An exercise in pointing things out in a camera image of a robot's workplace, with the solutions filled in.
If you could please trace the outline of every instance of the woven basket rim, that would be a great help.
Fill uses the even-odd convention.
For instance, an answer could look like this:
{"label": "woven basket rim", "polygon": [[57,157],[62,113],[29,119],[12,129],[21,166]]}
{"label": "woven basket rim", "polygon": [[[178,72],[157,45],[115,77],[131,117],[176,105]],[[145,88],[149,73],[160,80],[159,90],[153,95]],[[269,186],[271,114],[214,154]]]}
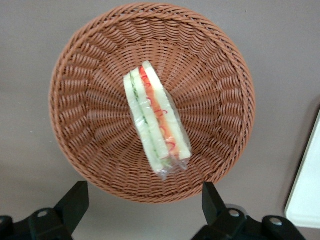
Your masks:
{"label": "woven basket rim", "polygon": [[[136,18],[139,18],[140,15],[147,14],[145,12],[134,12],[134,10],[138,9],[139,7],[144,7],[145,9],[150,9],[150,10],[161,9],[164,12],[166,11],[166,9],[170,9],[170,12],[173,12],[173,16],[170,15],[172,17],[172,19],[176,19],[179,21],[187,21],[187,23],[190,24],[190,26],[192,26],[192,27],[198,27],[199,25],[205,26],[201,30],[203,31],[203,33],[206,36],[208,36],[212,40],[214,40],[214,37],[213,37],[214,35],[218,36],[221,41],[214,40],[215,43],[218,45],[218,47],[219,48],[223,47],[223,48],[229,49],[229,52],[225,52],[225,54],[229,57],[230,61],[233,63],[233,66],[235,66],[237,74],[241,75],[241,74],[245,73],[247,75],[246,78],[248,78],[251,81],[251,86],[249,87],[250,95],[252,98],[252,102],[250,104],[250,110],[248,110],[248,112],[244,112],[242,115],[243,122],[247,123],[248,120],[250,120],[250,126],[249,127],[247,126],[249,128],[249,131],[248,131],[249,136],[246,136],[246,138],[244,139],[244,142],[239,143],[243,147],[242,147],[241,151],[238,153],[237,160],[233,162],[233,165],[234,165],[239,160],[240,156],[242,155],[244,149],[246,148],[246,146],[248,144],[248,141],[250,139],[250,135],[252,133],[254,121],[255,121],[255,111],[256,111],[255,91],[254,91],[254,87],[253,87],[253,83],[252,83],[251,73],[246,65],[246,62],[242,61],[241,63],[243,65],[239,65],[237,60],[239,61],[239,60],[243,59],[242,54],[240,53],[240,51],[238,50],[236,45],[233,43],[233,41],[219,27],[217,27],[214,23],[212,23],[206,17],[204,17],[204,16],[202,16],[192,10],[189,10],[184,7],[172,5],[169,3],[140,2],[140,3],[131,3],[131,4],[121,5],[119,7],[111,9],[110,11],[94,18],[93,20],[88,22],[85,26],[81,27],[78,31],[76,31],[72,35],[71,39],[68,41],[67,45],[64,47],[62,53],[60,54],[60,56],[55,64],[54,70],[52,72],[51,84],[50,84],[50,90],[49,90],[49,114],[50,114],[50,119],[51,119],[51,126],[53,128],[54,133],[55,133],[55,137],[59,143],[60,149],[62,150],[64,155],[67,157],[70,164],[84,178],[91,181],[92,179],[90,178],[90,176],[83,173],[79,167],[73,165],[73,163],[72,163],[73,154],[70,152],[68,147],[66,147],[66,140],[63,137],[63,132],[61,130],[61,124],[59,122],[59,116],[56,113],[56,109],[54,108],[55,101],[57,99],[59,99],[59,91],[57,91],[57,82],[58,82],[57,80],[59,78],[61,78],[61,73],[63,73],[63,71],[64,71],[64,65],[63,65],[62,59],[70,59],[72,54],[74,53],[75,49],[77,49],[82,44],[82,41],[84,39],[86,39],[89,36],[91,36],[92,34],[98,32],[102,28],[105,28],[107,26],[114,24],[115,20],[125,21],[126,19],[129,19],[130,17],[132,17],[132,15],[135,15]],[[149,15],[152,16],[153,18],[156,18],[157,15],[161,15],[161,14],[163,14],[163,12],[162,13],[150,12]],[[241,89],[247,88],[246,86],[244,86],[247,83],[241,82],[241,84],[242,84]],[[248,105],[247,98],[244,97],[243,101],[244,101],[244,104]],[[224,172],[219,179],[221,180],[229,171]],[[202,183],[199,183],[199,185],[197,187],[195,187],[194,189],[190,189],[189,191],[184,192],[184,194],[182,194],[180,196],[180,198],[175,199],[173,201],[168,201],[168,202],[174,202],[174,201],[183,200],[183,199],[192,197],[195,194],[200,193],[201,189],[202,189]],[[117,191],[114,191],[114,192],[109,191],[109,193],[119,197],[119,195],[117,194]],[[140,201],[138,200],[138,202],[157,203],[157,201],[154,200],[152,197],[150,199],[148,199],[146,197],[145,200],[143,200],[143,199]]]}

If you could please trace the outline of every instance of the black plastic bracket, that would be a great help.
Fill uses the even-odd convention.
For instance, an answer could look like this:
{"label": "black plastic bracket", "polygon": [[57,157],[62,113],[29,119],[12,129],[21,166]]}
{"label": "black plastic bracket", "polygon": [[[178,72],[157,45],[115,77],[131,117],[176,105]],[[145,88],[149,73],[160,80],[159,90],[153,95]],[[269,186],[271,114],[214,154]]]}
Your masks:
{"label": "black plastic bracket", "polygon": [[262,223],[227,208],[211,182],[203,184],[202,209],[207,221],[192,240],[305,240],[286,218],[266,216]]}
{"label": "black plastic bracket", "polygon": [[79,181],[54,208],[40,209],[17,223],[0,216],[0,240],[72,240],[88,207],[88,183]]}

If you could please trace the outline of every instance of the screw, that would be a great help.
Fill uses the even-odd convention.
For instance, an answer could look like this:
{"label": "screw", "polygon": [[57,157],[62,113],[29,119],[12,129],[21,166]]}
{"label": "screw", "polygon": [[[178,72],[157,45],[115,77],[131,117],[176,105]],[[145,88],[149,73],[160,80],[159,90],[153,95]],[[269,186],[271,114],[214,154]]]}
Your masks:
{"label": "screw", "polygon": [[42,217],[46,216],[47,214],[48,214],[48,212],[46,210],[41,211],[38,213],[38,218],[42,218]]}
{"label": "screw", "polygon": [[240,217],[240,213],[237,210],[230,210],[229,214],[235,218]]}
{"label": "screw", "polygon": [[282,221],[276,217],[270,218],[270,222],[273,223],[276,226],[282,226]]}

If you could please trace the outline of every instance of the carrot slice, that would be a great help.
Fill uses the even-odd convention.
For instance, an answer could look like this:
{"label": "carrot slice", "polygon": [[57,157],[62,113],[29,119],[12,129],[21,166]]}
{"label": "carrot slice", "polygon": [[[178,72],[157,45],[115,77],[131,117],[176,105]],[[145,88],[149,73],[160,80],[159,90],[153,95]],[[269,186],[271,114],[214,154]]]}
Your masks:
{"label": "carrot slice", "polygon": [[165,139],[166,146],[169,149],[169,154],[172,158],[175,158],[176,160],[178,160],[180,150],[177,146],[175,137],[173,136],[172,132],[170,131],[170,127],[168,125],[168,122],[167,122],[166,118],[164,117],[164,115],[167,114],[168,111],[161,109],[161,106],[160,106],[158,100],[156,99],[155,91],[151,86],[150,80],[149,80],[143,66],[141,66],[139,68],[139,72],[140,72],[140,76],[141,76],[142,82],[145,87],[147,99],[151,102],[151,108],[152,108],[153,112],[155,113],[155,116],[158,120],[159,127],[161,129],[161,133],[163,135],[163,138]]}

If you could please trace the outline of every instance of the wrapped sandwich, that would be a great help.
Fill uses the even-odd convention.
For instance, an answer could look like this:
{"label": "wrapped sandwich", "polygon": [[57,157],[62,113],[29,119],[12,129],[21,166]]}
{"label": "wrapped sandwich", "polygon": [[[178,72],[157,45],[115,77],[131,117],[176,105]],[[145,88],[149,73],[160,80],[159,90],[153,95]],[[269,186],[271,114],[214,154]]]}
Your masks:
{"label": "wrapped sandwich", "polygon": [[135,127],[152,170],[162,179],[191,157],[188,136],[174,103],[149,61],[123,78]]}

